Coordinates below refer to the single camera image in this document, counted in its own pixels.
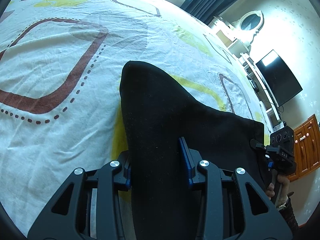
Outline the right forearm black sleeve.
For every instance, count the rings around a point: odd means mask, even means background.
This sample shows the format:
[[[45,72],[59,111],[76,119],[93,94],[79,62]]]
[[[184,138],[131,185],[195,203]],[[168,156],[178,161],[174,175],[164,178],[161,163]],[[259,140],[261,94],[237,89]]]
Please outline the right forearm black sleeve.
[[[296,232],[298,232],[299,226],[294,215],[291,198],[288,197],[287,201],[283,205],[279,206],[277,210],[291,229],[292,234],[294,235]]]

